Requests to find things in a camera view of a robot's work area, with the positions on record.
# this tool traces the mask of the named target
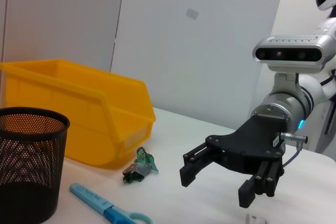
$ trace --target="yellow plastic bin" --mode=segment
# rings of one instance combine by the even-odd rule
[[[149,138],[155,121],[143,82],[65,60],[6,62],[6,106],[57,111],[69,118],[65,155],[113,166]]]

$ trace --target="white partition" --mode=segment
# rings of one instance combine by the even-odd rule
[[[260,72],[255,44],[279,0],[122,0],[112,72],[146,82],[153,105],[237,128]]]
[[[4,60],[64,58],[110,70],[120,1],[8,0]]]

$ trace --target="black mesh cup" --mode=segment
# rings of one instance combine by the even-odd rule
[[[0,109],[1,224],[38,224],[54,214],[69,126],[54,111]]]

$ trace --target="table surface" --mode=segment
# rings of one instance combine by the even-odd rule
[[[115,205],[142,212],[154,223],[223,224],[247,223],[247,215],[276,223],[335,223],[336,163],[303,150],[285,168],[275,197],[258,196],[248,209],[238,204],[238,189],[250,175],[229,171],[217,164],[203,169],[187,187],[181,186],[182,155],[202,144],[209,135],[233,130],[155,109],[157,121],[151,138],[143,145],[155,158],[159,174],[149,174],[142,182],[125,184],[122,171],[86,166],[65,158],[58,208],[47,224],[109,223],[69,192],[80,183]],[[296,149],[287,146],[284,161]]]

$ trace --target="scissors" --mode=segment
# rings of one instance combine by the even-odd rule
[[[80,184],[72,184],[70,192],[105,216],[113,224],[137,224],[133,220],[142,220],[146,224],[154,224],[148,216],[138,212],[125,211]]]

